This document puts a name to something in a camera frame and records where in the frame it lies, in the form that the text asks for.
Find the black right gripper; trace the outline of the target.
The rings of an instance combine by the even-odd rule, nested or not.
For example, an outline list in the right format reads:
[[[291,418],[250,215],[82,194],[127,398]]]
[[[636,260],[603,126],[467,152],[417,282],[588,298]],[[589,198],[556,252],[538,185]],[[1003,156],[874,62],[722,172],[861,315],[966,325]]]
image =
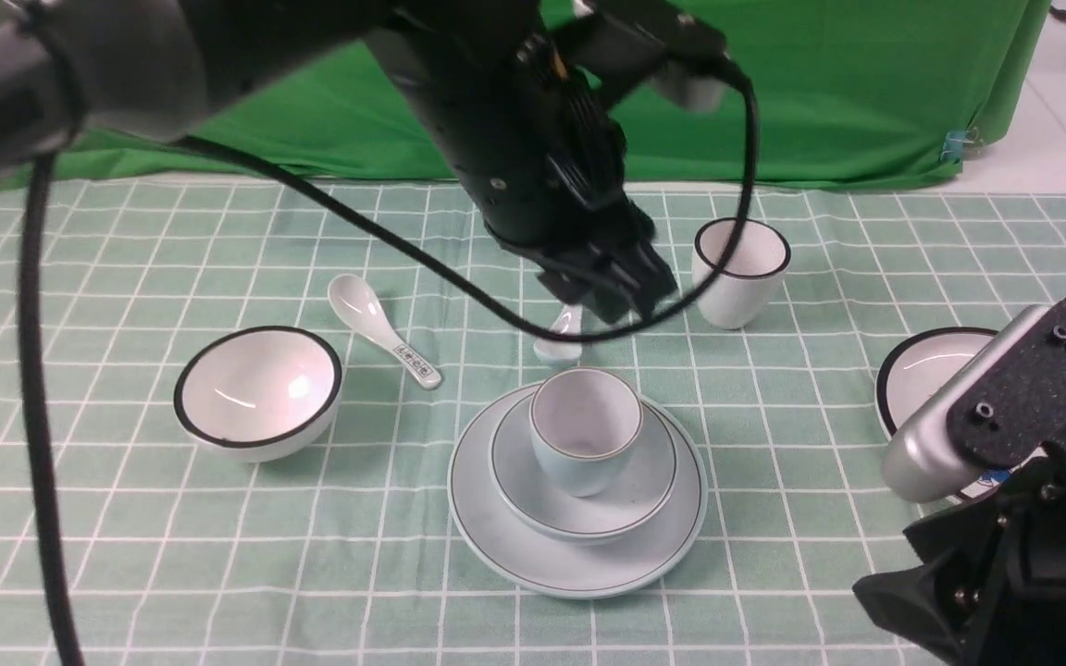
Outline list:
[[[948,665],[1066,665],[1066,456],[904,535],[919,564],[853,586],[872,623]]]

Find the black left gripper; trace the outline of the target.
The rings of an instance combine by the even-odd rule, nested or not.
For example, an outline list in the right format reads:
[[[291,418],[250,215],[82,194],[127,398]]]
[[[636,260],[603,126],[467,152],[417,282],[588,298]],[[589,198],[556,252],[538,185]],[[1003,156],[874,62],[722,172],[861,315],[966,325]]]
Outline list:
[[[626,139],[538,1],[403,1],[366,39],[504,250],[605,324],[676,294],[625,193]]]

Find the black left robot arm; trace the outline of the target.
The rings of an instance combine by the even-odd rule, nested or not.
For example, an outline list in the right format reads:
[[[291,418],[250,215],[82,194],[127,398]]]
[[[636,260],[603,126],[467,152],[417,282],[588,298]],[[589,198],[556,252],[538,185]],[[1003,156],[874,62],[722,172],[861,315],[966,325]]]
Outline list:
[[[567,304],[642,327],[677,315],[655,223],[625,191],[621,128],[560,56],[537,1],[0,1],[0,176],[88,128],[210,157],[372,224],[196,127],[366,43],[487,232]]]

